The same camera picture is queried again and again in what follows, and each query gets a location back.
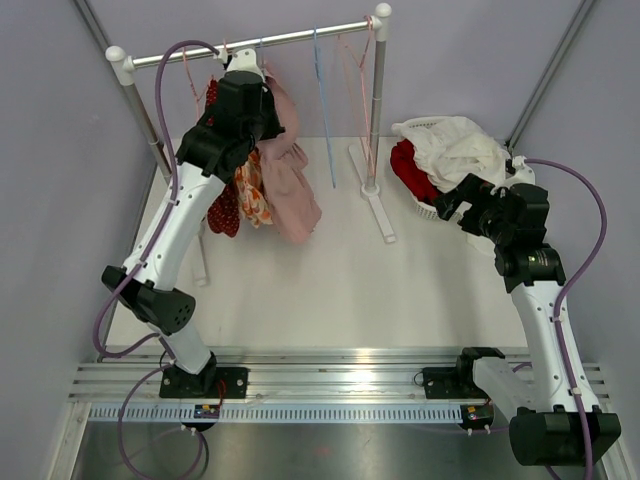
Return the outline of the pink skirt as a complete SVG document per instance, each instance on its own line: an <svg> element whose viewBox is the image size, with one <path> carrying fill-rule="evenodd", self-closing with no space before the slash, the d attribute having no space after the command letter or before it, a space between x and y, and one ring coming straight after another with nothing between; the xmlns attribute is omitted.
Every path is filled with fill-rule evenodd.
<svg viewBox="0 0 640 480"><path fill-rule="evenodd" d="M265 79L284 128L276 138L257 145L267 203L279 234L302 244L313 233L322 210L304 176L308 157L297 144L300 122L296 106L271 71L266 72Z"/></svg>

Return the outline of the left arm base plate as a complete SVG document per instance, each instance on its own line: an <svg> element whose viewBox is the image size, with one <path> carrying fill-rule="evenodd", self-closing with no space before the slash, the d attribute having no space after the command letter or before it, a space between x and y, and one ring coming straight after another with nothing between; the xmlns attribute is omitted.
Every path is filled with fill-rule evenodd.
<svg viewBox="0 0 640 480"><path fill-rule="evenodd" d="M248 385L247 368L216 367L198 375L178 367L162 374L159 397L164 399L245 399Z"/></svg>

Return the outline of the pink wire hanger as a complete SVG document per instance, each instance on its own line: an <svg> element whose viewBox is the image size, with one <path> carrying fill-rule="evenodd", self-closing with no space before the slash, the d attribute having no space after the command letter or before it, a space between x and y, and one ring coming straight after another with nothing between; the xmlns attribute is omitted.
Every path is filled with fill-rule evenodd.
<svg viewBox="0 0 640 480"><path fill-rule="evenodd" d="M349 105L354 125L357 127L361 153L364 157L366 174L373 175L373 149L370 140L370 114L367 100L367 60L371 42L374 38L373 19L365 15L367 39L360 53L355 51L341 35L337 36L339 58L342 65L345 86L349 96Z"/></svg>

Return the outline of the blue hanger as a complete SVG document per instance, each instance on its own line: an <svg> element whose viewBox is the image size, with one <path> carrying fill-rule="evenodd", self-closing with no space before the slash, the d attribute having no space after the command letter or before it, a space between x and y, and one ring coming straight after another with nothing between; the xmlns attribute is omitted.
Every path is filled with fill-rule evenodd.
<svg viewBox="0 0 640 480"><path fill-rule="evenodd" d="M323 73L323 65L322 65L322 53L321 53L320 45L318 42L317 27L313 28L312 41L313 41L313 51L314 51L314 68L315 68L316 81L318 84L318 92L319 92L320 105L321 105L321 111L322 111L322 120L323 120L326 150L328 155L329 172L331 177L332 188L335 189L337 187L337 178L336 178L336 172L335 172L335 160L334 160L334 154L333 154L333 148L332 148L332 142L331 142L331 133L329 128L327 98L326 98L326 92L325 92L324 73Z"/></svg>
<svg viewBox="0 0 640 480"><path fill-rule="evenodd" d="M256 48L256 55L258 58L258 65L261 70L264 70L266 67L265 54L264 54L264 38L261 37L259 39L259 43Z"/></svg>

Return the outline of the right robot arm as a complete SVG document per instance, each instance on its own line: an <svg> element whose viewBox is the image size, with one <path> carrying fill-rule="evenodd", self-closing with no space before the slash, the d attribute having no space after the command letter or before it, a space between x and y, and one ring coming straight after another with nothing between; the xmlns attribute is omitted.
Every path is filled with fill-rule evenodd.
<svg viewBox="0 0 640 480"><path fill-rule="evenodd" d="M488 395L509 423L519 464L577 466L590 477L621 425L601 409L582 367L566 304L569 283L559 253L545 241L548 193L528 183L497 187L469 174L434 205L447 220L463 203L469 207L461 229L494 246L495 268L524 329L533 382L525 383L496 350L466 349L455 387L466 396Z"/></svg>

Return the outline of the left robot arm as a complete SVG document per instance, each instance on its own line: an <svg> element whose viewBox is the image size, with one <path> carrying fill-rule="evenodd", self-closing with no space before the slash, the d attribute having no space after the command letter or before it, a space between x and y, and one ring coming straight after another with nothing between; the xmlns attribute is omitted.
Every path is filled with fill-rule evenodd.
<svg viewBox="0 0 640 480"><path fill-rule="evenodd" d="M172 180L141 245L121 267L108 266L103 284L169 348L163 398L219 395L214 353L191 318L195 299L177 289L178 273L201 221L256 144L283 133L273 94L259 73L232 71L216 99L182 138Z"/></svg>

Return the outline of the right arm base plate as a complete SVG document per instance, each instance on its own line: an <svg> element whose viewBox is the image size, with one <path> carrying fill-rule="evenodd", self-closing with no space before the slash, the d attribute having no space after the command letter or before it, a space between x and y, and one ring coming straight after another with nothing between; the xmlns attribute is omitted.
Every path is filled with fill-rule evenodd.
<svg viewBox="0 0 640 480"><path fill-rule="evenodd" d="M477 387L468 373L455 367L425 367L422 386L427 399L433 400L486 400L487 394Z"/></svg>

